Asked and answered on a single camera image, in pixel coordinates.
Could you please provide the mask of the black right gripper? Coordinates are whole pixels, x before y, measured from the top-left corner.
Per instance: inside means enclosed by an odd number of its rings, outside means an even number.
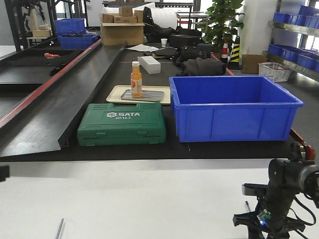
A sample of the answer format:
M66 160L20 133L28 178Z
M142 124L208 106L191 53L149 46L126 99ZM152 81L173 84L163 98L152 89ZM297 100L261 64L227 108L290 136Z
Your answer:
M265 232L269 239L288 239L290 231L304 231L305 223L287 216L298 193L296 190L245 183L242 193L255 196L258 201L255 210L233 216L234 226L247 226L248 238L262 239Z

